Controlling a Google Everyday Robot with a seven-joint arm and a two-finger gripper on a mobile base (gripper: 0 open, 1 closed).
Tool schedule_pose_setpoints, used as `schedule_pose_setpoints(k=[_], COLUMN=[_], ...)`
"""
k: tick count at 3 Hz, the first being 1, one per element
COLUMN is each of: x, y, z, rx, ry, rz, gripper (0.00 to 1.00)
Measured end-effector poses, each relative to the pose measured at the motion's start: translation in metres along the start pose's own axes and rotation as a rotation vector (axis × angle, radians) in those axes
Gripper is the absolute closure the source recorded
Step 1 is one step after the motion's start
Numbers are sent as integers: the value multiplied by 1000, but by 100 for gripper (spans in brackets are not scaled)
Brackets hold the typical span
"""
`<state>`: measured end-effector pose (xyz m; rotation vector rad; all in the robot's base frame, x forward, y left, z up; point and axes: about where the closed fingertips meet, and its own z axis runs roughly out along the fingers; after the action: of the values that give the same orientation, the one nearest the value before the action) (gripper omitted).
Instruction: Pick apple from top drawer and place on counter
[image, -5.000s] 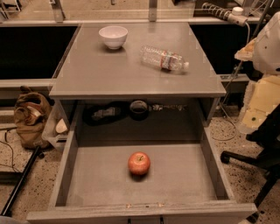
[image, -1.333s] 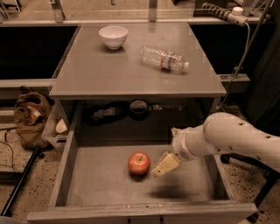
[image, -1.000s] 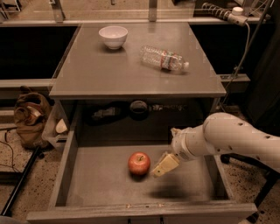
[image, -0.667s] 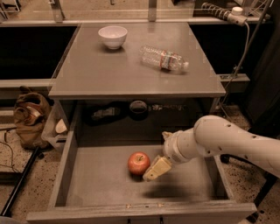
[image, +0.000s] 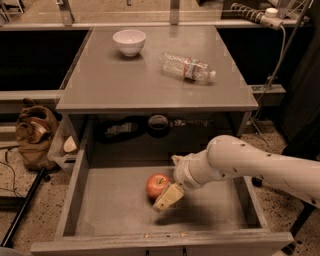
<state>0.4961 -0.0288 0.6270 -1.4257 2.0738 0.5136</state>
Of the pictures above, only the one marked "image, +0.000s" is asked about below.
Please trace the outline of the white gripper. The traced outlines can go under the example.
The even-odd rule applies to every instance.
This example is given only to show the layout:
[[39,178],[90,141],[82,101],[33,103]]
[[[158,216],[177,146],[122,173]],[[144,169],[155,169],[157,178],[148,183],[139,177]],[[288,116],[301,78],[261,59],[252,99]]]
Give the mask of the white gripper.
[[186,156],[172,155],[171,159],[175,165],[173,178],[176,183],[168,183],[158,196],[152,206],[156,212],[175,204],[184,196],[184,191],[200,189],[214,180],[205,150]]

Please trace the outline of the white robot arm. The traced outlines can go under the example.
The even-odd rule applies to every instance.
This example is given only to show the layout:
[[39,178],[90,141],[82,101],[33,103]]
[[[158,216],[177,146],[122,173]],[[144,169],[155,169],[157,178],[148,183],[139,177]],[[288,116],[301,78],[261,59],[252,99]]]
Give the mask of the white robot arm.
[[153,204],[157,212],[179,201],[186,192],[213,181],[250,176],[320,208],[320,162],[272,154],[229,135],[213,138],[207,147],[172,157],[173,181]]

